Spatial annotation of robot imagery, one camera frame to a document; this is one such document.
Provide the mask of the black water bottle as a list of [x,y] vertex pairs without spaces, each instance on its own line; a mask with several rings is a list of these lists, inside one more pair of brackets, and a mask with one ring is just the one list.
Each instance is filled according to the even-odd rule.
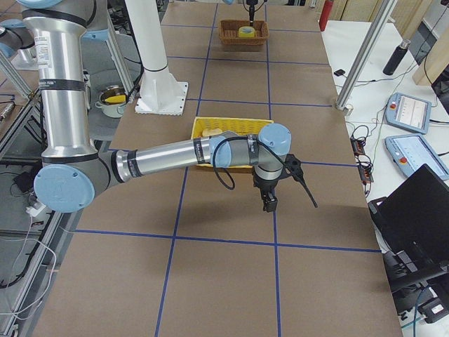
[[402,59],[404,58],[405,54],[408,51],[410,45],[409,39],[404,39],[394,50],[392,55],[390,56],[389,60],[387,61],[386,65],[384,66],[384,69],[382,70],[382,73],[388,76],[391,76],[396,69],[398,68],[399,64],[401,63]]

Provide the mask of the white enamel pot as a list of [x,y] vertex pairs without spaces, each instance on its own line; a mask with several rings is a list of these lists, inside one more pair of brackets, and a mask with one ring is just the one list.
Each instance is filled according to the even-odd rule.
[[111,85],[100,91],[95,106],[107,117],[121,118],[126,107],[126,92],[122,86]]

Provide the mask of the blue teach pendant far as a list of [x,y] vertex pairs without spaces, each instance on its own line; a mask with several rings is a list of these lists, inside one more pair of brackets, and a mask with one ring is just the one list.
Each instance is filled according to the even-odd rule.
[[385,117],[387,123],[404,130],[427,134],[432,103],[396,92],[390,96]]

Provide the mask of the blue teach pendant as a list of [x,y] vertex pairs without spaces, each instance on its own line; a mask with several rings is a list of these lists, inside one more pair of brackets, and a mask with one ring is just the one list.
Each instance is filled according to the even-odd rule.
[[448,168],[421,134],[389,136],[384,139],[387,151],[406,177],[426,164],[440,179],[448,180]]
[[427,134],[432,103],[396,92],[390,96],[385,117],[387,123],[404,130]]

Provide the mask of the aluminium frame post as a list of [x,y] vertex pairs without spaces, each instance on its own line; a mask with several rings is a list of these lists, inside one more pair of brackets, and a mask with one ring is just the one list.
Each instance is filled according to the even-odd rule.
[[396,4],[397,0],[382,1],[380,9],[375,16],[374,21],[370,24],[368,32],[361,44],[360,49],[358,50],[347,78],[343,83],[343,87],[335,101],[335,108],[343,111],[346,117],[349,116],[353,110],[352,105],[348,103],[351,92],[355,88],[356,82],[358,81],[358,78],[360,77],[363,68],[365,67],[369,56],[373,51],[375,44],[377,43]]

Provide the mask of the blue teach pendant near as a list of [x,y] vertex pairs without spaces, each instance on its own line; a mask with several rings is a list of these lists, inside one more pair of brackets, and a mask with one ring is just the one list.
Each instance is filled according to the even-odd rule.
[[421,134],[389,136],[384,139],[387,151],[406,177],[426,164],[440,179],[448,180],[448,168]]

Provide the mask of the yellow tape roll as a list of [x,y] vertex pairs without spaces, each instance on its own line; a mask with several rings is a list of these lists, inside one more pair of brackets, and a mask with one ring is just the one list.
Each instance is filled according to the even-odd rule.
[[256,36],[255,28],[251,26],[241,26],[238,29],[238,38],[252,39]]

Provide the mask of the black laptop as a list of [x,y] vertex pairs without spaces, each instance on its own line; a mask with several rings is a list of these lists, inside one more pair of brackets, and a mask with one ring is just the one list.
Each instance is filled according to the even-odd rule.
[[448,259],[448,186],[424,164],[388,197],[368,203],[371,218],[394,253],[411,260]]

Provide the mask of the brown wicker basket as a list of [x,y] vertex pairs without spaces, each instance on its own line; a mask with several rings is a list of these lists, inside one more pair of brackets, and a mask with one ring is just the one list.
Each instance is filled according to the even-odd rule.
[[224,45],[261,46],[268,40],[269,30],[263,20],[221,20],[219,38]]

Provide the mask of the yellow woven basket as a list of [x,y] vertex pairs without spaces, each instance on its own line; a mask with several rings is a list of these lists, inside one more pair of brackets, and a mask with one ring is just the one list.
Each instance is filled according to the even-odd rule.
[[221,132],[230,131],[238,136],[247,134],[258,135],[266,125],[273,124],[270,119],[249,119],[231,117],[196,117],[192,126],[191,139],[203,138],[204,131],[220,129]]

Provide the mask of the red cylinder bottle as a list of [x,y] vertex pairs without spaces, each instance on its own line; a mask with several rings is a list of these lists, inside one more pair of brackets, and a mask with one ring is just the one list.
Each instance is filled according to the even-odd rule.
[[320,18],[319,18],[319,28],[321,32],[324,32],[326,29],[326,25],[328,23],[330,13],[333,9],[333,0],[325,0],[323,3],[323,8],[321,10]]

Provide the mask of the small black device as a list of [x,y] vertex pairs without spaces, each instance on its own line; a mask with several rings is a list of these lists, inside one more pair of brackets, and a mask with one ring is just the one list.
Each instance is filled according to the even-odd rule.
[[343,76],[345,74],[345,71],[343,69],[339,69],[339,70],[334,71],[333,74],[336,77],[340,77],[340,76]]

